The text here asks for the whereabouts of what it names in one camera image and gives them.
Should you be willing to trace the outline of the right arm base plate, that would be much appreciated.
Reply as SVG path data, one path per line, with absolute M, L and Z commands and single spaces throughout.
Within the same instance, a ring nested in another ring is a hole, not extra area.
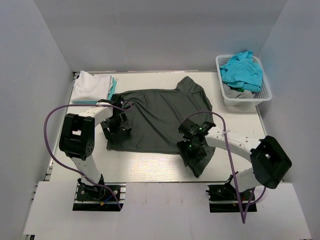
M 210 213 L 240 213 L 236 193 L 228 190 L 224 184 L 210 184 L 205 192 L 209 198 Z M 251 190 L 246 190 L 239 194 L 243 211 L 246 209 L 251 194 Z M 249 213 L 257 212 L 256 204 L 252 204 L 254 201 L 255 195 L 253 194 L 247 210 Z

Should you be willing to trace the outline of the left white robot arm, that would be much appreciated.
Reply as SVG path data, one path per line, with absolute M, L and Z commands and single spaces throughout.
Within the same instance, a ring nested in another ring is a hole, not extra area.
M 78 183 L 96 200 L 105 196 L 106 187 L 93 158 L 95 128 L 101 126 L 109 144 L 121 144 L 132 130 L 125 114 L 130 108 L 121 96 L 113 95 L 110 100 L 101 99 L 95 106 L 79 114 L 68 113 L 64 118 L 59 149 L 83 173 Z

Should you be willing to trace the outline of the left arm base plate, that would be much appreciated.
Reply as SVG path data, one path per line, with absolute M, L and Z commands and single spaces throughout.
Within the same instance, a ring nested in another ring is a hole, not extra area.
M 78 183 L 72 210 L 83 212 L 119 212 L 121 209 L 119 208 L 116 199 L 122 208 L 125 203 L 126 184 L 105 184 L 113 191 L 113 193 L 105 188 L 100 192 L 88 190 Z

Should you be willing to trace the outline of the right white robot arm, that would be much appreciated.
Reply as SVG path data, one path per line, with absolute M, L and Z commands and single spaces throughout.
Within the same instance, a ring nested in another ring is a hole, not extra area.
M 263 139 L 249 138 L 220 129 L 208 121 L 198 125 L 189 119 L 179 126 L 178 132 L 183 140 L 177 146 L 186 164 L 199 162 L 207 156 L 205 147 L 229 151 L 251 163 L 249 169 L 232 174 L 226 181 L 226 195 L 233 200 L 258 186 L 276 189 L 292 167 L 278 141 L 269 135 Z

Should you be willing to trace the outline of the dark grey t-shirt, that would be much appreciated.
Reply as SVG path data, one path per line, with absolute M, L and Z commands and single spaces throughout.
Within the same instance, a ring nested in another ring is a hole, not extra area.
M 132 130 L 124 140 L 108 142 L 108 150 L 177 154 L 177 143 L 183 139 L 178 128 L 185 118 L 198 125 L 213 121 L 205 90 L 189 76 L 174 89 L 129 90 L 120 96 L 132 104 L 125 113 Z

